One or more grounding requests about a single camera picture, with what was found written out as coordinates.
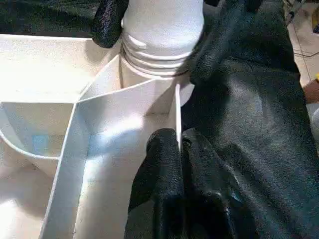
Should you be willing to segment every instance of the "black rubber glove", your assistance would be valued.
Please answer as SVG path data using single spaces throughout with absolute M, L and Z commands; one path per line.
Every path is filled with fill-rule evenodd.
M 111 48 L 119 39 L 121 20 L 129 0 L 101 0 L 92 25 L 92 38 L 101 47 Z
M 184 188 L 175 131 L 154 132 L 146 151 L 132 185 L 125 238 L 181 238 Z
M 209 141 L 189 129 L 182 142 L 188 238 L 258 238 L 235 178 Z
M 251 30 L 261 3 L 262 0 L 221 0 L 215 9 L 204 6 L 205 37 L 191 63 L 190 81 L 193 84 L 209 81 L 231 50 L 240 45 Z
M 318 238 L 319 159 L 281 0 L 182 107 L 236 178 L 260 238 Z

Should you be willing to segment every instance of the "cable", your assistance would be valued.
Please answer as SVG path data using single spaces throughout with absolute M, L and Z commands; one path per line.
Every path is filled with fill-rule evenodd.
M 295 55 L 304 56 L 304 57 L 313 57 L 313 56 L 316 56 L 316 55 L 318 55 L 318 54 L 319 54 L 319 51 L 316 52 L 316 53 L 314 53 L 314 54 L 312 54 L 312 55 L 304 55 L 304 54 L 296 53 L 296 52 L 295 52 Z

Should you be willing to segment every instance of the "white plastic tray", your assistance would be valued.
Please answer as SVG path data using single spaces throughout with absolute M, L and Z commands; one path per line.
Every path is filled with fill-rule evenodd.
M 46 70 L 35 74 L 37 80 L 52 77 L 54 81 L 59 76 L 57 85 L 73 81 L 77 89 L 72 97 L 63 97 L 73 89 L 60 85 L 63 89 L 55 94 L 54 87 L 37 87 L 37 80 L 31 80 L 32 94 L 25 88 L 14 93 L 9 87 L 12 94 L 0 99 L 0 190 L 4 198 L 0 222 L 12 218 L 2 238 L 123 238 L 132 181 L 146 155 L 148 137 L 170 127 L 180 142 L 180 79 L 137 72 L 120 53 L 119 43 L 105 50 L 91 45 L 89 39 L 0 35 L 0 41 L 12 65 L 26 70 L 23 65 L 29 56 L 10 48 L 17 45 L 23 50 L 25 45 L 34 52 L 38 67 Z M 91 58 L 86 51 L 77 52 L 83 44 L 92 47 Z M 50 53 L 46 49 L 50 45 L 59 50 Z M 93 64 L 96 58 L 100 61 Z M 55 72 L 55 61 L 66 66 Z M 90 77 L 77 85 L 81 71 L 88 71 L 85 74 Z M 13 69 L 4 72 L 10 75 Z M 32 79 L 33 72 L 24 73 L 25 79 Z M 11 79 L 21 82 L 20 76 L 14 74 Z M 17 203 L 24 190 L 28 202 L 40 200 L 36 223 L 32 210 Z

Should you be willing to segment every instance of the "white bottle neck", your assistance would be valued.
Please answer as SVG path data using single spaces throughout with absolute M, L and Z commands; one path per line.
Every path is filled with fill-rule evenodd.
M 127 60 L 151 75 L 187 70 L 203 29 L 203 0 L 130 0 L 122 21 Z

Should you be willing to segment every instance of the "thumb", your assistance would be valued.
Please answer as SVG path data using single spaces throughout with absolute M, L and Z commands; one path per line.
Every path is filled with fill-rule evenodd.
M 102 0 L 92 24 L 93 41 L 101 47 L 111 48 L 119 39 L 121 20 L 129 0 Z

